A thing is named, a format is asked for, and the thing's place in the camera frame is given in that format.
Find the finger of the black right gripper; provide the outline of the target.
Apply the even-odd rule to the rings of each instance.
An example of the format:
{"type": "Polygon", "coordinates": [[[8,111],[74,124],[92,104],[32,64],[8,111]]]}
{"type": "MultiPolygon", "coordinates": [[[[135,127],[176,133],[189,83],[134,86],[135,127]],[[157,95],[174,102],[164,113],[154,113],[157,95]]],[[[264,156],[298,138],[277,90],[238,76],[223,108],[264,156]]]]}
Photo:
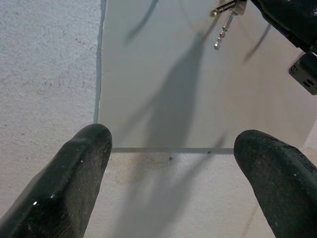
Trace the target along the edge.
{"type": "Polygon", "coordinates": [[[317,53],[317,0],[251,0],[263,18],[305,53],[317,53]]]}

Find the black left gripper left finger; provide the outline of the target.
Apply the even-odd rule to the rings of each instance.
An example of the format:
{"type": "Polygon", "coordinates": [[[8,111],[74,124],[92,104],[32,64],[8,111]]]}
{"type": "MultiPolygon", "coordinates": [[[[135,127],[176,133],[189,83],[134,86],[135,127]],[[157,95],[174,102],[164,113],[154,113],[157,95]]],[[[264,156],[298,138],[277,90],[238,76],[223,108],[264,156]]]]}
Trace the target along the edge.
{"type": "Polygon", "coordinates": [[[104,125],[77,132],[0,218],[0,238],[83,238],[111,149],[104,125]]]}

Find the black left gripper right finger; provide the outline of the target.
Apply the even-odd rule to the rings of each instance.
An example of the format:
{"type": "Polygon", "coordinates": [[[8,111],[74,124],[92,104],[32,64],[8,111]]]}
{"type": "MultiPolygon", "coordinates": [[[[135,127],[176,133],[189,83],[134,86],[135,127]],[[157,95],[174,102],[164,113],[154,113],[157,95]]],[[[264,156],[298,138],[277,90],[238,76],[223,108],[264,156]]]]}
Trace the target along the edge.
{"type": "Polygon", "coordinates": [[[276,238],[317,238],[317,167],[258,130],[241,132],[234,157],[276,238]]]}

